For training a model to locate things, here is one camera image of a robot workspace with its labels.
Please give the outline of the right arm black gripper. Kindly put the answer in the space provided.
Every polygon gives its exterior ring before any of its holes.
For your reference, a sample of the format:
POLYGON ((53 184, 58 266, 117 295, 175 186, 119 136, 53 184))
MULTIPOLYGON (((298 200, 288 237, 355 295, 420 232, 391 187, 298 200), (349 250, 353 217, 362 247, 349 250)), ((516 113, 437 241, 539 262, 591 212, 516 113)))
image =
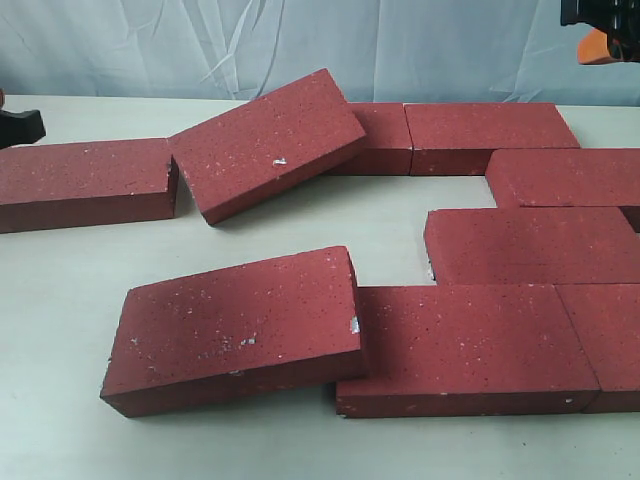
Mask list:
POLYGON ((560 24, 592 27, 577 46, 581 65, 639 62, 638 0, 562 0, 560 24))

